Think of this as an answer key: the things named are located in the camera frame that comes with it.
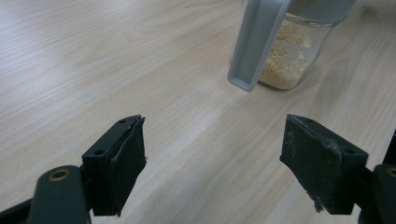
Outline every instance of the light wood grain surface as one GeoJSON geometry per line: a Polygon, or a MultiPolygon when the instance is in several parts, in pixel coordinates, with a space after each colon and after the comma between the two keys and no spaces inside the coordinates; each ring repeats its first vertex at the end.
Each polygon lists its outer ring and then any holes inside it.
{"type": "Polygon", "coordinates": [[[0,210],[116,120],[145,116],[148,164],[121,217],[93,223],[357,223],[317,214],[279,161],[285,117],[380,163],[396,128],[396,2],[359,0],[291,91],[226,75],[239,0],[0,2],[0,210]]]}

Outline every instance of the screw hole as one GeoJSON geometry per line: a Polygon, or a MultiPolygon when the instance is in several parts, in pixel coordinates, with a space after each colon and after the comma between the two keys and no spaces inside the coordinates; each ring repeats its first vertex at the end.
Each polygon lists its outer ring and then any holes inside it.
{"type": "Polygon", "coordinates": [[[68,176],[70,176],[70,171],[69,170],[59,170],[59,171],[55,171],[54,173],[52,173],[49,176],[49,181],[60,181],[63,180],[65,178],[67,178],[68,176]]]}
{"type": "Polygon", "coordinates": [[[97,150],[97,151],[95,151],[95,155],[96,155],[96,156],[100,156],[100,155],[103,155],[103,154],[105,154],[105,152],[104,152],[103,150],[97,150]]]}
{"type": "Polygon", "coordinates": [[[388,172],[390,175],[392,175],[393,177],[396,177],[396,168],[389,168],[388,172]]]}
{"type": "Polygon", "coordinates": [[[355,154],[355,151],[352,149],[346,149],[347,154],[355,154]]]}

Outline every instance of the granular food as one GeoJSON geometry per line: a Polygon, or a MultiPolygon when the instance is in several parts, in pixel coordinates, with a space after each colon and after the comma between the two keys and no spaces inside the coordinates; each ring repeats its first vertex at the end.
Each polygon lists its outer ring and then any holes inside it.
{"type": "Polygon", "coordinates": [[[292,89],[314,61],[317,49],[301,25],[284,20],[259,79],[277,89],[292,89]]]}

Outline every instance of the wooden table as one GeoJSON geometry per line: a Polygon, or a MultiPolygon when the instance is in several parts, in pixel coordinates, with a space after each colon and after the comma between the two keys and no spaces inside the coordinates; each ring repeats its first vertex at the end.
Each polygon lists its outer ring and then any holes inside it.
{"type": "Polygon", "coordinates": [[[357,223],[317,214],[278,159],[287,114],[380,163],[396,128],[396,2],[360,0],[291,91],[226,75],[239,0],[2,1],[0,210],[116,120],[145,116],[148,164],[93,223],[357,223]]]}

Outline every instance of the jar lid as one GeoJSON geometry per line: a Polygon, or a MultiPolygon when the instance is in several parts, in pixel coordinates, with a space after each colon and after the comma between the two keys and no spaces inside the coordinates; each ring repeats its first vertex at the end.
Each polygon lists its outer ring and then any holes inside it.
{"type": "Polygon", "coordinates": [[[247,0],[228,80],[252,91],[262,74],[290,0],[247,0]]]}

